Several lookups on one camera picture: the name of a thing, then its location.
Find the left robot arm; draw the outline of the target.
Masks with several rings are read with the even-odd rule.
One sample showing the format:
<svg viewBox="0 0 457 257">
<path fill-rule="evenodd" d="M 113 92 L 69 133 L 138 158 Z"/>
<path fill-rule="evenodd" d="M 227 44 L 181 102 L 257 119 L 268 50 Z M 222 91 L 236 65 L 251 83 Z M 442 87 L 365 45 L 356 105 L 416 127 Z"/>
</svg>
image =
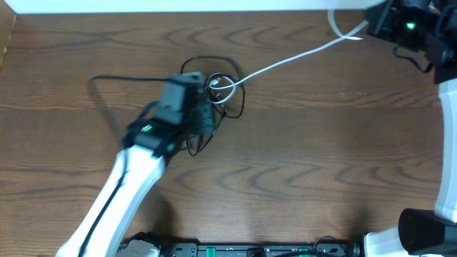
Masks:
<svg viewBox="0 0 457 257">
<path fill-rule="evenodd" d="M 121 150 L 100 194 L 57 256 L 115 256 L 141 202 L 167 162 L 191 136 L 211 133 L 214 115 L 202 73 L 172 74 L 159 101 L 127 127 Z"/>
</svg>

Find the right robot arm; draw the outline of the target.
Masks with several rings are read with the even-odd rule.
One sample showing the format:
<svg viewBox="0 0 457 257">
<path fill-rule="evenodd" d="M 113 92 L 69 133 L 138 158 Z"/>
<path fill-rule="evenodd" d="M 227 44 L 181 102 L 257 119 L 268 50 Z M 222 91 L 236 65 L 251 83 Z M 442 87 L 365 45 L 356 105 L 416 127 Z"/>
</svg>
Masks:
<svg viewBox="0 0 457 257">
<path fill-rule="evenodd" d="M 431 209 L 405 208 L 393 228 L 370 232 L 360 256 L 456 255 L 456 2 L 380 1 L 365 10 L 368 35 L 423 53 L 438 99 L 441 177 Z"/>
</svg>

